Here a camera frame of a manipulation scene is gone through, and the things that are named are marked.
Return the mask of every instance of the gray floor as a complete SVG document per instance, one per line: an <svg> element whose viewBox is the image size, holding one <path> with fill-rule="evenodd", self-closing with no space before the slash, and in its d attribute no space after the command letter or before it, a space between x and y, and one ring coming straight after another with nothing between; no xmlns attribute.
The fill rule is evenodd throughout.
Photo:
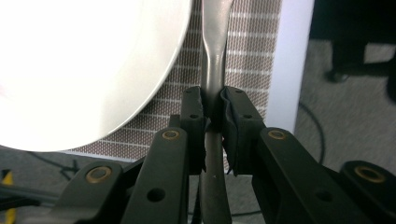
<svg viewBox="0 0 396 224"><path fill-rule="evenodd" d="M389 59L394 48L370 46L369 61ZM301 101L320 121L326 137L324 164L338 171L345 161L362 160L380 165L396 175L396 104L385 94L384 78L351 77L346 83L329 83L324 73L331 68L329 42L310 41L304 70ZM295 134L303 146L315 157L319 154L318 130L312 120L299 110ZM0 170L11 169L15 185L61 193L67 180L59 168L38 161L26 152L0 149ZM79 167L97 159L46 153L41 156L71 166L73 160ZM226 176L227 191L232 213L259 209L250 177ZM197 178L191 178L190 211L195 198ZM17 218L47 212L46 208L18 209ZM235 217L235 222L263 223L261 215Z"/></svg>

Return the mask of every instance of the brass screw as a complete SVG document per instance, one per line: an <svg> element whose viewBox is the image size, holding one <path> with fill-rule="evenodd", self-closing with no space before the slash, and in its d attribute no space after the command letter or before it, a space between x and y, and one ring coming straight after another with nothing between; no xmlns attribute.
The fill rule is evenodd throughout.
<svg viewBox="0 0 396 224"><path fill-rule="evenodd" d="M167 140L176 140L180 137L178 131L169 130L163 133L163 138Z"/></svg>
<svg viewBox="0 0 396 224"><path fill-rule="evenodd" d="M355 173L361 178L376 184L383 183L386 179L385 176L380 174L377 170L367 166L355 167Z"/></svg>
<svg viewBox="0 0 396 224"><path fill-rule="evenodd" d="M270 137L278 139L278 140L283 140L286 138L286 135L284 133L282 133L281 131L277 131L277 130L272 130L268 133L268 135L270 135Z"/></svg>
<svg viewBox="0 0 396 224"><path fill-rule="evenodd" d="M87 175L86 179L91 184L97 184L105 181L111 175L111 169L106 166L99 166L91 169Z"/></svg>

